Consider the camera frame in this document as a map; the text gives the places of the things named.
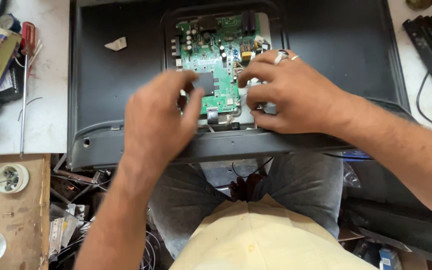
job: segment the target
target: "electrolytic capacitor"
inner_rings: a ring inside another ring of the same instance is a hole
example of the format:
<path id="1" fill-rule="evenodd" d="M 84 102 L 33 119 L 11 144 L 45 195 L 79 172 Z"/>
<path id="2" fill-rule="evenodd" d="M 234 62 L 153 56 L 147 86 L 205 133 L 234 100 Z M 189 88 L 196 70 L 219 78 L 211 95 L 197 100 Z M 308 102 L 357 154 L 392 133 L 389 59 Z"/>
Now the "electrolytic capacitor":
<path id="1" fill-rule="evenodd" d="M 254 10 L 249 11 L 249 31 L 250 33 L 256 32 L 256 12 Z"/>
<path id="2" fill-rule="evenodd" d="M 249 33 L 249 12 L 243 11 L 241 14 L 241 29 L 243 31 L 243 34 L 247 35 Z"/>

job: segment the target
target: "screwdriver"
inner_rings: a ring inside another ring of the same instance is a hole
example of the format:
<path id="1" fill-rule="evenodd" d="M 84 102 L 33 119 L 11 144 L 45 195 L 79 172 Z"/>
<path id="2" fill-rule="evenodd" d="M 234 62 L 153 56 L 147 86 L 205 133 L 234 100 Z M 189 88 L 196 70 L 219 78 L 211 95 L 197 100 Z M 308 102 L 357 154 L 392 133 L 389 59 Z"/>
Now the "screwdriver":
<path id="1" fill-rule="evenodd" d="M 22 159 L 25 152 L 25 114 L 26 114 L 26 98 L 27 98 L 27 88 L 28 88 L 28 76 L 29 68 L 31 63 L 29 59 L 33 56 L 33 50 L 36 43 L 36 27 L 34 24 L 25 21 L 22 23 L 22 42 L 21 45 L 24 48 L 24 53 L 26 54 L 24 61 L 24 83 L 23 83 L 23 93 L 22 93 L 22 120 L 21 120 L 21 142 L 19 146 L 19 157 Z"/>

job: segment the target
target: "tv main board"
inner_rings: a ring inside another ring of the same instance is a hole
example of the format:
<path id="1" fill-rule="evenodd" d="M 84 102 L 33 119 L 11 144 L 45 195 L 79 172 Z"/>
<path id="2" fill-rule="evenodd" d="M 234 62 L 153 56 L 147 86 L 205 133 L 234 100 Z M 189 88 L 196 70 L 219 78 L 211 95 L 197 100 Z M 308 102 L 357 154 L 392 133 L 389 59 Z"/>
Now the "tv main board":
<path id="1" fill-rule="evenodd" d="M 176 28 L 172 55 L 176 57 L 178 70 L 193 70 L 200 75 L 193 84 L 205 92 L 201 114 L 208 114 L 211 124 L 210 118 L 217 118 L 218 113 L 237 111 L 240 105 L 237 74 L 262 51 L 264 41 L 259 36 L 256 13 L 245 11 L 221 18 L 202 16 L 180 22 Z"/>

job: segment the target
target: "jeans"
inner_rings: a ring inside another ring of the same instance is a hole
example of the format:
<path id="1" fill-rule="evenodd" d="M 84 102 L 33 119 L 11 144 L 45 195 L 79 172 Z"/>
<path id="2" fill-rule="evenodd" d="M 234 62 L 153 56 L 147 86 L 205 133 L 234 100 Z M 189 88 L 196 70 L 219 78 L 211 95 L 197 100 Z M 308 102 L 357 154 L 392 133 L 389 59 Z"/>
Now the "jeans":
<path id="1" fill-rule="evenodd" d="M 288 210 L 313 219 L 337 238 L 342 188 L 342 160 L 300 151 L 274 157 L 268 176 L 255 187 L 253 201 L 267 193 Z M 169 166 L 165 170 L 153 189 L 149 208 L 174 259 L 203 219 L 225 200 L 230 198 L 191 166 Z"/>

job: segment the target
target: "white countertop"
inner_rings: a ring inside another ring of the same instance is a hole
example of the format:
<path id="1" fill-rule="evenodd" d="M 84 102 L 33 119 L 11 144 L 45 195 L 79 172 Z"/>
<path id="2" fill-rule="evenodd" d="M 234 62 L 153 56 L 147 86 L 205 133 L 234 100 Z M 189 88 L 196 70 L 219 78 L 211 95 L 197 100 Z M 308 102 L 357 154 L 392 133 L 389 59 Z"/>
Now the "white countertop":
<path id="1" fill-rule="evenodd" d="M 418 122 L 432 128 L 416 109 L 416 96 L 427 70 L 403 22 L 419 15 L 432 15 L 432 6 L 422 12 L 409 9 L 403 0 L 388 0 L 403 67 L 411 113 Z M 32 22 L 44 47 L 33 64 L 28 99 L 42 97 L 26 107 L 25 153 L 66 153 L 68 106 L 69 0 L 10 0 L 7 13 L 21 22 Z M 421 109 L 432 120 L 432 78 L 421 94 Z M 3 106 L 0 112 L 0 155 L 18 154 L 22 100 Z"/>
<path id="2" fill-rule="evenodd" d="M 416 96 L 423 82 L 423 78 L 428 69 L 423 64 L 420 56 L 411 42 L 408 34 L 403 28 L 403 22 L 407 19 L 414 20 L 419 15 L 431 16 L 432 6 L 421 12 L 412 11 L 403 0 L 388 0 L 391 17 L 393 19 L 394 33 L 396 35 L 399 59 L 403 67 L 404 83 L 406 92 L 411 105 L 411 113 L 414 118 L 422 125 L 432 129 L 432 124 L 421 116 L 416 108 Z M 432 77 L 429 76 L 424 83 L 424 88 L 419 98 L 421 111 L 432 120 Z"/>

